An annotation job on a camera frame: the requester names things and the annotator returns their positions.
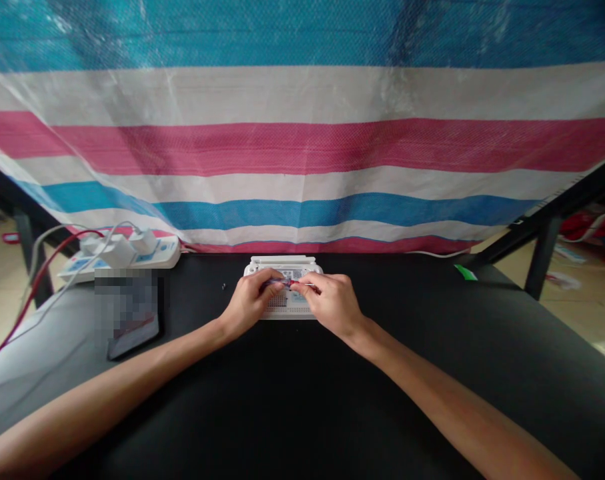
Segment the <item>human arm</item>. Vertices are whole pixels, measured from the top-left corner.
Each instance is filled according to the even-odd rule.
[[[43,478],[88,448],[178,373],[253,327],[281,273],[242,277],[227,309],[178,339],[123,362],[52,400],[0,435],[0,478]]]
[[[305,296],[318,321],[409,395],[484,477],[577,478],[523,428],[365,317],[348,277],[310,273],[300,282],[291,289]]]

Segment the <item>black metal frame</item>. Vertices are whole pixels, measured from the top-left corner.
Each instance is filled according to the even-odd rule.
[[[605,163],[531,217],[526,218],[519,225],[514,225],[509,233],[477,254],[474,261],[495,263],[538,238],[525,290],[539,300],[563,220],[603,196],[605,196]]]
[[[0,210],[8,217],[13,217],[17,224],[22,253],[27,266],[31,265],[31,254],[36,238],[46,230],[60,225],[40,204],[33,200],[22,188],[0,171]],[[57,247],[71,234],[66,229],[60,229],[47,236],[46,242]],[[79,250],[79,243],[73,241],[62,250],[62,254],[70,257]],[[40,248],[37,268],[44,260],[43,248]],[[36,306],[42,305],[53,294],[53,286],[49,273],[46,272],[35,295]]]

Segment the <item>white stripe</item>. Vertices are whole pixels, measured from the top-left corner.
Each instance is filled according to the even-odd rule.
[[[531,69],[189,67],[0,74],[50,125],[605,117],[605,62]]]
[[[464,173],[388,166],[318,175],[104,175],[92,171],[84,160],[77,157],[40,157],[16,162],[5,155],[0,155],[0,168],[17,180],[40,185],[98,181],[150,203],[334,200],[358,193],[378,192],[424,200],[459,199],[472,195],[537,200],[579,175],[575,172],[524,169]]]
[[[350,220],[330,227],[283,227],[261,225],[238,227],[230,230],[177,230],[159,218],[148,217],[123,209],[90,210],[76,213],[60,213],[49,210],[60,223],[80,223],[88,227],[108,227],[124,220],[132,221],[140,228],[151,228],[179,235],[188,243],[210,245],[239,245],[251,241],[285,241],[292,243],[330,242],[348,237],[392,242],[405,238],[436,235],[451,240],[484,240],[504,229],[504,226],[486,227],[459,221],[423,223],[413,227],[398,227],[376,221]]]

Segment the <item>red stripe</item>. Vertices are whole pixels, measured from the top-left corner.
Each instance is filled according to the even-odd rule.
[[[0,148],[16,159],[78,154],[112,175],[584,171],[605,159],[605,119],[48,127],[29,112],[0,112]]]
[[[68,227],[72,233],[80,230]],[[120,227],[118,233],[130,235],[131,227]],[[154,230],[156,237],[167,237],[171,233]],[[256,241],[240,245],[210,245],[207,243],[189,243],[188,245],[202,253],[404,253],[408,251],[428,251],[446,255],[469,249],[480,241],[448,240],[441,237],[416,237],[394,242],[382,242],[363,238],[346,238],[327,243],[289,243]]]

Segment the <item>white cable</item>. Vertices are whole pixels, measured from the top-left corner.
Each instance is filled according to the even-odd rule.
[[[96,260],[96,258],[98,258],[98,256],[100,256],[102,254],[102,252],[104,252],[107,249],[107,247],[109,246],[109,242],[111,241],[111,237],[113,236],[113,233],[115,232],[115,230],[120,225],[122,225],[124,223],[131,223],[131,222],[128,221],[128,220],[125,220],[125,221],[122,221],[122,222],[118,223],[117,225],[113,226],[113,228],[111,228],[111,230],[109,231],[109,234],[105,238],[104,245],[101,248],[101,250],[99,252],[97,252],[96,254],[94,254],[94,256],[91,257],[91,260],[89,260],[88,262],[86,262],[84,265],[82,265],[80,268],[78,268],[78,270],[75,271],[75,273],[69,279],[69,281],[67,282],[67,284],[64,287],[62,287],[62,290],[60,290],[60,292],[57,294],[56,298],[54,298],[53,301],[50,302],[50,304],[47,306],[46,310],[44,310],[44,312],[42,312],[42,315],[40,315],[40,318],[38,318],[37,322],[35,322],[35,324],[31,328],[29,328],[28,330],[24,330],[24,332],[20,333],[19,335],[14,336],[12,339],[10,339],[7,342],[7,344],[9,344],[9,343],[17,340],[18,338],[20,338],[25,333],[30,332],[31,330],[33,330],[34,328],[36,328],[42,322],[42,320],[44,319],[44,317],[46,316],[46,314],[51,310],[51,308],[53,308],[53,306],[56,304],[56,302],[58,300],[60,300],[60,298],[62,298],[62,295],[64,295],[64,293],[70,288],[70,286],[73,284],[73,282],[75,281],[75,278],[80,274],[80,272],[82,270],[84,270],[86,267],[88,267],[90,264],[92,264]]]
[[[79,223],[63,223],[62,225],[58,225],[56,227],[50,228],[46,230],[42,235],[40,235],[35,243],[33,244],[33,250],[31,251],[31,264],[29,265],[29,280],[27,282],[27,286],[24,287],[24,292],[22,292],[22,298],[20,300],[20,308],[18,312],[22,311],[24,308],[24,302],[27,300],[28,293],[31,289],[31,284],[33,282],[33,278],[35,276],[35,267],[37,265],[37,258],[39,256],[40,245],[44,242],[45,238],[52,234],[54,231],[61,230],[66,227],[80,227],[82,230],[89,230],[90,228],[85,227],[84,225],[80,225]]]
[[[469,251],[470,251],[470,249],[464,249],[464,250],[460,250],[459,252],[448,253],[447,255],[438,255],[437,253],[425,252],[422,250],[416,250],[416,251],[405,252],[405,253],[421,253],[422,255],[429,255],[430,257],[435,257],[435,258],[450,258],[450,257],[455,257],[456,255],[461,255],[462,253],[469,253]]]
[[[598,230],[598,228],[602,225],[602,223],[604,221],[605,221],[605,213],[598,216],[593,222],[591,222],[591,225],[589,225],[589,228],[587,228],[587,230],[585,230],[585,232],[582,234],[582,236],[579,239],[569,240],[569,239],[563,237],[562,235],[560,236],[560,239],[567,243],[578,243],[583,240],[587,240],[593,236],[593,234],[596,232],[596,230]]]

